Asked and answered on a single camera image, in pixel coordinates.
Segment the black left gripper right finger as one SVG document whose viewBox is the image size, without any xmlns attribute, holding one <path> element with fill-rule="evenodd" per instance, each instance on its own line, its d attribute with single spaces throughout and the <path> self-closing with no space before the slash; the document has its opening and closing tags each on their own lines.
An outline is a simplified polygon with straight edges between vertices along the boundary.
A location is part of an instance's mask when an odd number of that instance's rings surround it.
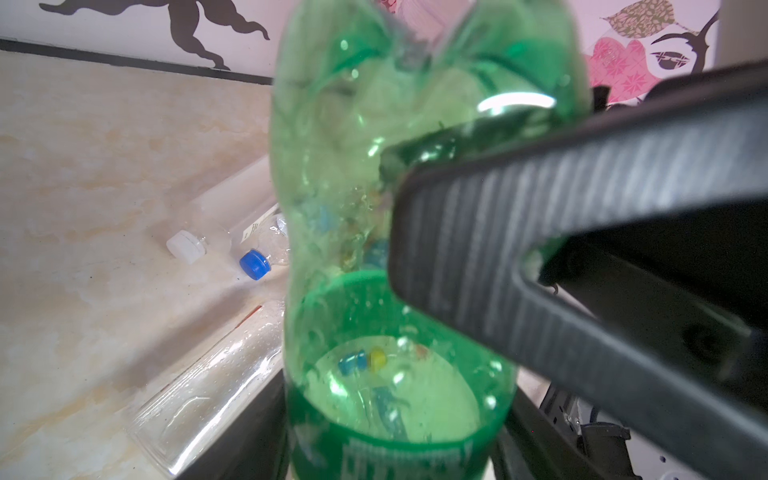
<svg viewBox="0 0 768 480">
<path fill-rule="evenodd" d="M 520 390 L 491 450 L 496 479 L 605 479 Z"/>
</svg>

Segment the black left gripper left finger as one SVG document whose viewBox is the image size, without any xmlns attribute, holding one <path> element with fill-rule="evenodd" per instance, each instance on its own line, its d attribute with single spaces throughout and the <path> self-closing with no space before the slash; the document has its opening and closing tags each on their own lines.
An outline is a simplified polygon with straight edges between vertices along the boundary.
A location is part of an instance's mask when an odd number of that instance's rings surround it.
<svg viewBox="0 0 768 480">
<path fill-rule="evenodd" d="M 288 473 L 288 450 L 284 378 L 278 373 L 213 445 L 177 478 L 284 479 Z"/>
</svg>

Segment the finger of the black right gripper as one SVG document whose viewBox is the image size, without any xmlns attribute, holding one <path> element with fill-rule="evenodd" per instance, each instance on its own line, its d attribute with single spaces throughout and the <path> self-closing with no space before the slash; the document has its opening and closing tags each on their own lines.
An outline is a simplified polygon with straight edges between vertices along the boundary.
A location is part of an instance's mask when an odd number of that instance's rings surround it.
<svg viewBox="0 0 768 480">
<path fill-rule="evenodd" d="M 394 292 L 711 479 L 767 475 L 767 66 L 416 169 Z"/>
</svg>

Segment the clear square plastic bottle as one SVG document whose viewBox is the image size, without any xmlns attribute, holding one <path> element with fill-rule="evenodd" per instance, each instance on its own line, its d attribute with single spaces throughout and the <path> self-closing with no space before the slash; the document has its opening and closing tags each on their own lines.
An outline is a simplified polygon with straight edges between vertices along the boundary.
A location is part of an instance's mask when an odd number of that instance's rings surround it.
<svg viewBox="0 0 768 480">
<path fill-rule="evenodd" d="M 138 408 L 129 432 L 167 478 L 190 473 L 248 407 L 266 402 L 282 375 L 284 311 L 281 300 L 256 307 Z"/>
</svg>

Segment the green plastic soda bottle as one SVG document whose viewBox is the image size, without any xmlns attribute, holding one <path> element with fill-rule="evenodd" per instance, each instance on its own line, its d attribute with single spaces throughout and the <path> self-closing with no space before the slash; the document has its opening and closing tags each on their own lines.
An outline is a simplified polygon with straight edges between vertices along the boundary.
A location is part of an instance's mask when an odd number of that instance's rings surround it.
<svg viewBox="0 0 768 480">
<path fill-rule="evenodd" d="M 591 107 L 561 1 L 303 1 L 280 42 L 272 179 L 290 274 L 284 378 L 298 479 L 480 479 L 516 367 L 405 305 L 393 200 L 423 164 L 532 140 Z"/>
</svg>

